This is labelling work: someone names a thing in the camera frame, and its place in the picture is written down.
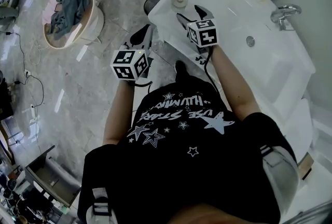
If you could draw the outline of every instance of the black shoe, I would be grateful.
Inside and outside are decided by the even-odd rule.
[[[178,74],[182,74],[184,72],[187,73],[187,67],[186,67],[186,64],[184,62],[182,62],[181,60],[177,60],[175,62],[175,65],[174,65],[174,68],[175,68],[175,72]]]

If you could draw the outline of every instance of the white cube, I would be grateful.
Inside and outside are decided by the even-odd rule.
[[[190,39],[200,48],[219,44],[219,34],[215,19],[188,23]]]
[[[148,68],[146,50],[116,50],[111,60],[111,68],[118,79],[138,80]]]

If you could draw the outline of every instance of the sink basin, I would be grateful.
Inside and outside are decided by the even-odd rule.
[[[188,2],[181,13],[190,20],[199,20],[194,5],[201,5],[213,13],[219,30],[219,45],[252,88],[262,111],[282,127],[302,98],[310,76],[315,72],[296,32],[279,31],[276,24],[271,22],[270,15],[276,9],[272,1]],[[157,26],[161,39],[203,69],[203,65],[195,61],[200,54],[176,19],[171,0],[161,0],[150,12],[149,19]],[[255,41],[252,47],[247,45],[248,36]],[[211,64],[207,65],[207,70],[218,81]]]

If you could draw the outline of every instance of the floor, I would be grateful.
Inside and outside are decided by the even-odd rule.
[[[98,0],[105,16],[100,35],[102,44],[91,44],[81,59],[82,46],[64,50],[46,48],[43,37],[41,12],[49,0],[21,0],[20,15],[7,31],[21,35],[25,53],[25,68],[39,78],[44,86],[44,101],[36,111],[30,105],[42,100],[40,83],[30,78],[28,83],[12,86],[14,116],[7,120],[15,137],[11,150],[17,164],[26,166],[52,145],[51,155],[74,177],[81,179],[85,155],[101,146],[105,121],[114,98],[118,80],[109,64],[113,51],[124,37],[148,23],[143,12],[145,0]],[[39,52],[33,47],[37,40]],[[0,70],[7,83],[24,81],[23,56],[19,39],[13,35],[0,35]],[[204,72],[172,46],[158,39],[154,30],[150,57],[154,59],[149,72],[153,81],[151,90],[171,83],[175,79],[173,65],[183,60],[188,71],[207,80]],[[147,88],[136,88],[134,110],[147,94]]]

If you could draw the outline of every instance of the drain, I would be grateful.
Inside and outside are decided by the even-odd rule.
[[[255,45],[255,39],[253,36],[248,36],[246,42],[249,47],[253,47]]]

